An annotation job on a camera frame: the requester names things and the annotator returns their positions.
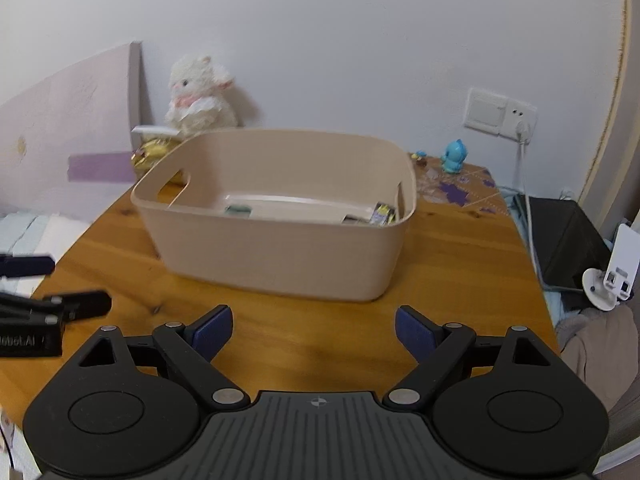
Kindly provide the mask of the blue patterned card box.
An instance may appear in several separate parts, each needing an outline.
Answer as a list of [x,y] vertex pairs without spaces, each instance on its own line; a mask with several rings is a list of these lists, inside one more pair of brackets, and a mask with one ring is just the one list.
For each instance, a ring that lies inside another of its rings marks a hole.
[[233,218],[250,218],[252,207],[243,204],[231,204],[224,208],[224,215]]

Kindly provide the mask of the black small box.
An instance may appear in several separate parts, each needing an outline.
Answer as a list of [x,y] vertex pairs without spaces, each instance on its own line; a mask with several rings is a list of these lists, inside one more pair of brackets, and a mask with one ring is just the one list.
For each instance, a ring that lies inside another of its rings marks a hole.
[[346,214],[343,224],[367,224],[368,226],[389,226],[397,220],[396,208],[390,204],[377,203],[369,218]]

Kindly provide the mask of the gold tissue pack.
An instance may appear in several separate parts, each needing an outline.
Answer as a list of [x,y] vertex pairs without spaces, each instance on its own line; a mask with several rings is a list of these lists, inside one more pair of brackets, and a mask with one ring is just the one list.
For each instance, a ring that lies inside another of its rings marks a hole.
[[178,130],[161,126],[135,126],[131,137],[134,141],[131,163],[138,178],[142,178],[182,142]]

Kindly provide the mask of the black box beside table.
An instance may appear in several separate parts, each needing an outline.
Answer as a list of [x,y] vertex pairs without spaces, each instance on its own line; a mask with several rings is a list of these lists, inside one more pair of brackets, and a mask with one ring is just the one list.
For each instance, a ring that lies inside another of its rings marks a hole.
[[582,295],[582,274],[588,269],[604,271],[611,249],[574,200],[531,197],[529,206],[544,289]]

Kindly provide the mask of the purple patterned table mat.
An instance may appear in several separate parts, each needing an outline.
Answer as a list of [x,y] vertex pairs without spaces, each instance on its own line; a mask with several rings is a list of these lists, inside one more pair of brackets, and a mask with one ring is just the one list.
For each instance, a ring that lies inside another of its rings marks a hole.
[[506,200],[487,168],[465,162],[458,174],[447,174],[437,157],[427,156],[425,167],[411,162],[416,175],[418,211],[444,206],[482,216],[509,217]]

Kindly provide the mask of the white plush bunny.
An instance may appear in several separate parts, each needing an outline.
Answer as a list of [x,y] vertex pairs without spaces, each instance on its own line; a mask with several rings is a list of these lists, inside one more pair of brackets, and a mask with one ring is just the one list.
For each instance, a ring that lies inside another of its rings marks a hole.
[[208,55],[180,58],[169,75],[167,125],[183,138],[239,127],[239,119],[224,96],[233,84],[228,70]]

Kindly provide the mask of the blue penguin figurine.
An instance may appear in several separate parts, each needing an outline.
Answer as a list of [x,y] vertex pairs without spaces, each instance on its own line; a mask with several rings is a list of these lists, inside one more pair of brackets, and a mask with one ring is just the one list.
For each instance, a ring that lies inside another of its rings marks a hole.
[[468,150],[460,139],[449,143],[440,158],[442,170],[447,174],[458,174],[463,168],[466,156]]

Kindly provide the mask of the beige plastic storage basket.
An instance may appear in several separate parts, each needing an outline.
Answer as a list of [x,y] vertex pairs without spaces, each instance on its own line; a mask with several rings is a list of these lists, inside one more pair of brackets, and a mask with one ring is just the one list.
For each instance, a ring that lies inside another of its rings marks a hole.
[[[409,155],[390,141],[306,130],[220,129],[180,143],[132,189],[166,268],[216,284],[370,301],[390,284],[416,212]],[[389,226],[343,224],[396,208]],[[250,218],[224,215],[231,204]]]

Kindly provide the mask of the small dark figurine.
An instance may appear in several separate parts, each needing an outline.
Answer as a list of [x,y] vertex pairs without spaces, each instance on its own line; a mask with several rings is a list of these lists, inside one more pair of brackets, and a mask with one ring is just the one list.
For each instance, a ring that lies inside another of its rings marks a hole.
[[411,160],[420,167],[425,167],[427,164],[427,154],[424,151],[416,151],[410,154]]

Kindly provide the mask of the white wall switch socket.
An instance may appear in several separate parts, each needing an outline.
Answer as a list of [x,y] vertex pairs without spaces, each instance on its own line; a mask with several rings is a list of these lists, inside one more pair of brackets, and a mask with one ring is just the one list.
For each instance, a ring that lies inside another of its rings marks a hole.
[[537,122],[537,109],[528,103],[471,88],[463,117],[465,128],[528,143]]

